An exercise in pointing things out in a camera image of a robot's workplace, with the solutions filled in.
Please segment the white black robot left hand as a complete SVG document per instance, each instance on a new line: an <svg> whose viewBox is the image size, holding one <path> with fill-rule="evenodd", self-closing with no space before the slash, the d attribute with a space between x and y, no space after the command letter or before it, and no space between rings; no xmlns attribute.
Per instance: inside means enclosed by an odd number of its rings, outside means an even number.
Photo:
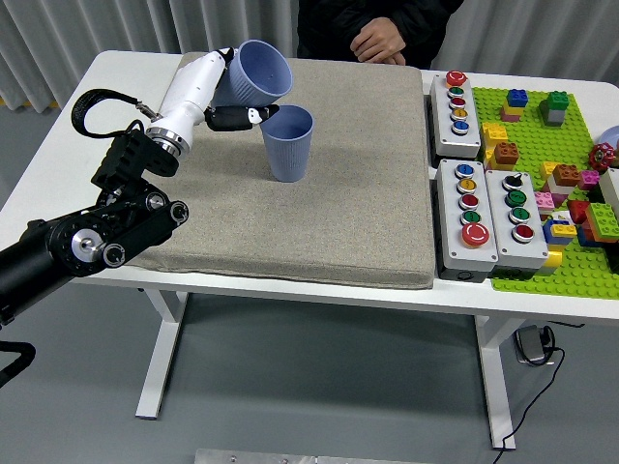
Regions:
<svg viewBox="0 0 619 464"><path fill-rule="evenodd" d="M276 104L210 106L221 78L238 54L239 51L231 47L219 49L180 68L146 135L168 153L179 157L191 149L193 128L202 122L213 131L246 131L279 112Z"/></svg>

